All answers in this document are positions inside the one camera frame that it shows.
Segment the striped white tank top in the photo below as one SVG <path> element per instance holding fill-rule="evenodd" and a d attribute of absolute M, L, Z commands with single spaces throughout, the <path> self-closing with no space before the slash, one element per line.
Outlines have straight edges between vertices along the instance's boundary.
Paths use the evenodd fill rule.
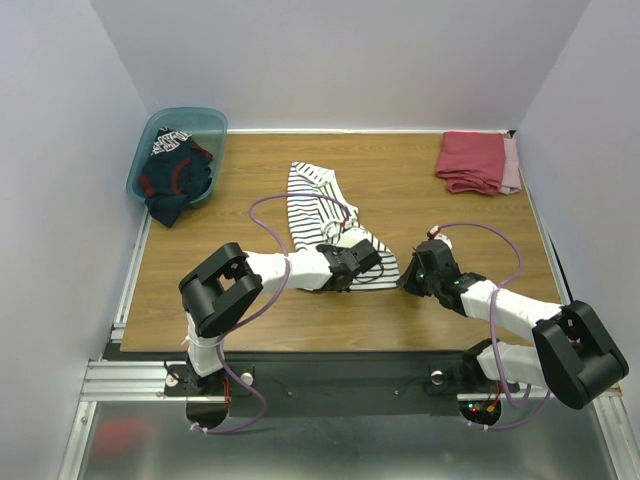
<path fill-rule="evenodd" d="M 400 272 L 395 254 L 360 223 L 359 209 L 348 203 L 333 170 L 310 163 L 291 164 L 287 179 L 287 221 L 294 248 L 307 250 L 320 244 L 334 245 L 341 228 L 357 221 L 382 262 L 356 278 L 353 291 L 396 287 Z"/>

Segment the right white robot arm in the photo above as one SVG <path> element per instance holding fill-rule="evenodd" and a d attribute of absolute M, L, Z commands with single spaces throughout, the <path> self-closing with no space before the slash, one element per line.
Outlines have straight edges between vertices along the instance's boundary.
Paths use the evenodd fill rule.
<path fill-rule="evenodd" d="M 472 390 L 493 381 L 522 383 L 545 388 L 579 410 L 629 373 L 626 358 L 589 304 L 543 302 L 501 289 L 477 273 L 463 273 L 440 239 L 417 247 L 397 285 L 526 340 L 525 345 L 511 345 L 492 335 L 468 349 L 460 378 Z"/>

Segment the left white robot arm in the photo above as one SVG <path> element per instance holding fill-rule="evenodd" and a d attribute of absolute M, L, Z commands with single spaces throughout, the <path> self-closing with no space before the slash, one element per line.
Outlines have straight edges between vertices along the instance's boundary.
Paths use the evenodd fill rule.
<path fill-rule="evenodd" d="M 214 395 L 226 385 L 223 337 L 237 327 L 261 294 L 286 289 L 345 292 L 356 279 L 382 264 L 381 254 L 363 239 L 349 247 L 320 244 L 283 253 L 246 252 L 235 242 L 216 250 L 179 283 L 187 318 L 187 360 L 167 369 L 171 396 Z"/>

